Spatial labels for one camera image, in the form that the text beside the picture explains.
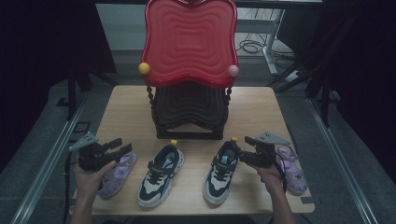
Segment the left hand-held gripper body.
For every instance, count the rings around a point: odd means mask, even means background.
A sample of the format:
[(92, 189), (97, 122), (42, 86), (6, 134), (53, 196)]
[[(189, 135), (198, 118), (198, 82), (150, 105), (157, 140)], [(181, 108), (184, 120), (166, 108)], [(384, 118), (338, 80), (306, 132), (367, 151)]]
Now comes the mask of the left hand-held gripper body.
[(110, 149), (109, 143), (100, 145), (99, 139), (92, 133), (85, 133), (68, 150), (78, 153), (78, 165), (84, 171), (97, 172), (105, 165), (117, 160), (117, 155), (107, 153)]

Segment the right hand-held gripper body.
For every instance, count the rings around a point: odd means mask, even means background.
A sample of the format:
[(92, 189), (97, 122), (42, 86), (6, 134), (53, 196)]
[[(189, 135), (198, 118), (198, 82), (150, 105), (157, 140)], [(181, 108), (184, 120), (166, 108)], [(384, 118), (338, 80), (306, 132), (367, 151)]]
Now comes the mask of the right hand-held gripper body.
[(276, 145), (290, 144), (285, 138), (269, 132), (264, 132), (253, 139), (256, 140), (256, 146), (250, 164), (262, 168), (269, 168), (276, 162)]

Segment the purple jelly sandal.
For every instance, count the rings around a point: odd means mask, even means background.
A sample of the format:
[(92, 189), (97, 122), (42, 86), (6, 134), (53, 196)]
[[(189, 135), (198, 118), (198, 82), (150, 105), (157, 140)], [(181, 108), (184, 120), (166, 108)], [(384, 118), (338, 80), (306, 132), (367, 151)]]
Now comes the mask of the purple jelly sandal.
[(114, 196), (123, 186), (129, 173), (137, 161), (137, 156), (134, 152), (125, 154), (117, 166), (110, 172), (106, 173), (102, 179), (102, 187), (98, 190), (97, 195), (106, 200)]
[(285, 173), (288, 190), (302, 195), (307, 190), (307, 182), (303, 170), (297, 166), (298, 155), (289, 145), (279, 146), (276, 152), (281, 157), (281, 168)]

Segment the navy and white sneaker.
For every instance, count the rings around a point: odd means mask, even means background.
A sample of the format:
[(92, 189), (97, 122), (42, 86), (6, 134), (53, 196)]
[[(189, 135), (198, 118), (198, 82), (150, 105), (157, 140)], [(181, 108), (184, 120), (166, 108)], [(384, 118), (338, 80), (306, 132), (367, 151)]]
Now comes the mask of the navy and white sneaker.
[(152, 208), (162, 203), (173, 186), (174, 176), (184, 164), (184, 155), (177, 148), (177, 140), (171, 140), (148, 163), (137, 202), (142, 207)]
[(203, 196), (211, 204), (223, 204), (230, 193), (233, 173), (236, 169), (239, 147), (236, 139), (226, 141), (211, 162), (203, 185)]

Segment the red and black shoe rack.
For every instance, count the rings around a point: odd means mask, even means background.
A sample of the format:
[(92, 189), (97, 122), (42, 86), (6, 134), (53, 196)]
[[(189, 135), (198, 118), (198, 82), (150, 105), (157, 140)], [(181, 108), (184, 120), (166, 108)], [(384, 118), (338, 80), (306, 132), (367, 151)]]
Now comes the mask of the red and black shoe rack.
[(138, 70), (159, 138), (220, 140), (239, 67), (233, 0), (149, 0)]

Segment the person's right hand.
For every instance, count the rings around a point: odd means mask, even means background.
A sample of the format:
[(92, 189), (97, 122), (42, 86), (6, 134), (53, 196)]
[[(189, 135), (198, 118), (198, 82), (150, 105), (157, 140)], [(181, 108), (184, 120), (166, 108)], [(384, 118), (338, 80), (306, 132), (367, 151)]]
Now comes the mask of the person's right hand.
[(269, 168), (253, 166), (270, 195), (283, 193), (283, 185), (279, 171), (272, 165)]

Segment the person's left hand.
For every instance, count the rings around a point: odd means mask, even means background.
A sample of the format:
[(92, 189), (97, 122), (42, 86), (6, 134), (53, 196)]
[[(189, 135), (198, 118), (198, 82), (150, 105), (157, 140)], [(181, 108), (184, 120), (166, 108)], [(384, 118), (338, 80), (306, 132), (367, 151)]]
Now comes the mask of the person's left hand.
[(79, 199), (94, 199), (102, 178), (117, 165), (111, 161), (97, 172), (84, 171), (78, 164), (74, 167)]

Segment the black tripod stand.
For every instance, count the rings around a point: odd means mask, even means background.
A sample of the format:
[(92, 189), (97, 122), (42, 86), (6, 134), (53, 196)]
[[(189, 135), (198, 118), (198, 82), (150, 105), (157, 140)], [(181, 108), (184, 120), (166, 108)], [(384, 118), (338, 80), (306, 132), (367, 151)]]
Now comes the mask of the black tripod stand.
[(283, 86), (278, 87), (278, 84), (282, 82), (286, 77), (288, 77), (292, 71), (296, 68), (300, 67), (302, 64), (306, 63), (306, 61), (312, 57), (318, 56), (318, 50), (313, 50), (309, 56), (306, 56), (304, 59), (293, 63), (286, 71), (275, 77), (270, 83), (267, 84), (267, 87), (271, 87), (275, 92), (283, 92), (291, 87), (296, 86), (297, 84), (310, 80), (308, 86), (306, 87), (304, 94), (307, 98), (314, 98), (317, 96), (318, 92), (321, 91), (321, 98), (319, 101), (319, 117), (321, 121), (329, 126), (328, 121), (328, 109), (329, 104), (331, 102), (330, 98), (330, 62), (334, 53), (336, 52), (336, 47), (329, 47), (322, 55), (322, 58), (319, 60), (318, 65), (314, 68), (308, 70), (300, 76), (297, 76), (294, 80), (284, 84)]
[(67, 97), (60, 98), (57, 106), (67, 106), (67, 120), (70, 120), (77, 113), (77, 87), (82, 91), (90, 91), (93, 87), (89, 74), (99, 77), (112, 87), (118, 86), (119, 83), (106, 73), (116, 74), (117, 69), (113, 61), (109, 63), (99, 63), (91, 65), (88, 63), (72, 63), (67, 74)]

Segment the white power strip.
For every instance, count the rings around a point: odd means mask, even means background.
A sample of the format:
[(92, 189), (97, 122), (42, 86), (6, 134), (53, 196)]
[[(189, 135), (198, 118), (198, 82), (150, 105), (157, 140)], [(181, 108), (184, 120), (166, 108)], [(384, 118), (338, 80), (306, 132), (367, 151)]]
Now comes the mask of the white power strip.
[(299, 77), (302, 73), (298, 70), (294, 70), (293, 72), (291, 72), (286, 78), (285, 81), (286, 82), (292, 82), (294, 79), (296, 79), (297, 77)]

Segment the black curtain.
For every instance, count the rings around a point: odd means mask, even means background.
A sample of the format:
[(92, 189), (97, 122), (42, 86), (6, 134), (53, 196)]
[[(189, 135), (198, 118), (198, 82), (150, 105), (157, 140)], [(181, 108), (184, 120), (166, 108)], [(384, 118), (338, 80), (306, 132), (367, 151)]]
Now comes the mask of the black curtain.
[(96, 0), (0, 0), (0, 173), (53, 85), (115, 71)]
[(327, 0), (316, 38), (336, 48), (306, 92), (337, 108), (396, 184), (396, 0)]

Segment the metal floor rail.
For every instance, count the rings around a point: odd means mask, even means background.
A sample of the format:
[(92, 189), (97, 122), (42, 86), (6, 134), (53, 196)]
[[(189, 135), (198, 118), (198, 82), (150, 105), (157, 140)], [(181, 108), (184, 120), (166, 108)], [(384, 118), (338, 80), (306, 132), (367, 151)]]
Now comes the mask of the metal floor rail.
[(38, 173), (35, 175), (35, 179), (25, 194), (23, 200), (20, 203), (14, 217), (11, 219), (10, 224), (27, 224), (30, 216), (33, 214), (35, 207), (47, 186), (53, 170), (65, 151), (67, 141), (73, 132), (80, 114), (87, 102), (89, 94), (87, 92), (82, 93), (78, 98), (77, 109), (75, 114), (68, 120), (59, 137), (55, 141), (53, 147), (49, 151), (49, 155), (44, 159)]
[(365, 193), (348, 166), (341, 148), (337, 144), (330, 128), (322, 120), (317, 103), (313, 99), (307, 99), (306, 101), (363, 222), (365, 224), (378, 224), (372, 206), (368, 202)]

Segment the white metal desk frame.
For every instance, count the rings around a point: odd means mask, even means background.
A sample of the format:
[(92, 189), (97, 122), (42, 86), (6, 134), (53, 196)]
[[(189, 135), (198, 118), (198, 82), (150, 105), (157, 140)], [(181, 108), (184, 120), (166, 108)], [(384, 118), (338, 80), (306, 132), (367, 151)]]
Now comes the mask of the white metal desk frame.
[(240, 55), (262, 55), (272, 76), (277, 76), (272, 48), (284, 14), (283, 9), (244, 8), (237, 9), (238, 19), (235, 44)]

